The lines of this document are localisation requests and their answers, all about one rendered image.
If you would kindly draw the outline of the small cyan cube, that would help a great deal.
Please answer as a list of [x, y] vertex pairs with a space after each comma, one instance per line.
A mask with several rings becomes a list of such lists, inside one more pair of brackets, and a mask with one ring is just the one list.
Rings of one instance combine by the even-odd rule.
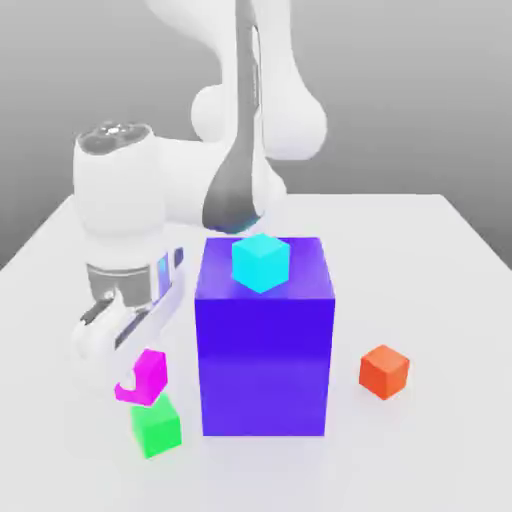
[[257, 293], [265, 293], [289, 280], [291, 248], [264, 233], [232, 244], [232, 278]]

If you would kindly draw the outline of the small orange cube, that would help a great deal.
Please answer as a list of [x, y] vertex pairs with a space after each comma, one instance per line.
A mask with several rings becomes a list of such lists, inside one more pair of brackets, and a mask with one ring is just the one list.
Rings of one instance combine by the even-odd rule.
[[380, 345], [361, 358], [359, 384], [382, 400], [405, 388], [410, 360], [387, 345]]

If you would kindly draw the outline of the small green cube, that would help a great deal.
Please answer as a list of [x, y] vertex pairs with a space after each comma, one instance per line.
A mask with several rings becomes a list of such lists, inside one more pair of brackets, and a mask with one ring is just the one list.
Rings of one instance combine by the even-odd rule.
[[182, 444], [180, 416], [165, 392], [151, 406], [133, 405], [130, 416], [134, 437], [146, 459]]

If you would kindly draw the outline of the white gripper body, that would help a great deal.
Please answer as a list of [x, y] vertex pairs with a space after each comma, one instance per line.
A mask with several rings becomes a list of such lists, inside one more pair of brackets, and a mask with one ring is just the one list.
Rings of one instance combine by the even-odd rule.
[[155, 304], [127, 306], [121, 291], [109, 290], [79, 320], [72, 341], [80, 362], [132, 361], [170, 321], [184, 296], [185, 275], [175, 270], [170, 288]]

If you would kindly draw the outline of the large blue box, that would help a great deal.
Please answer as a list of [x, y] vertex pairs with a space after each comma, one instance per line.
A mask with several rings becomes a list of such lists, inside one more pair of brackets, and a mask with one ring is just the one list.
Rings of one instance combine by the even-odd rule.
[[321, 241], [287, 242], [289, 279], [262, 294], [232, 279], [232, 239], [205, 243], [195, 325], [206, 436], [325, 432], [335, 293]]

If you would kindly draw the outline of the small magenta cube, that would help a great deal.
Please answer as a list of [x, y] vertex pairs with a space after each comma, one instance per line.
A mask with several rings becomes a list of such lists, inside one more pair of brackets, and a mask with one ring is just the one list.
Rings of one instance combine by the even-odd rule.
[[133, 373], [135, 387], [128, 390], [117, 384], [114, 389], [116, 399], [131, 404], [151, 406], [168, 383], [165, 353], [145, 349], [137, 359]]

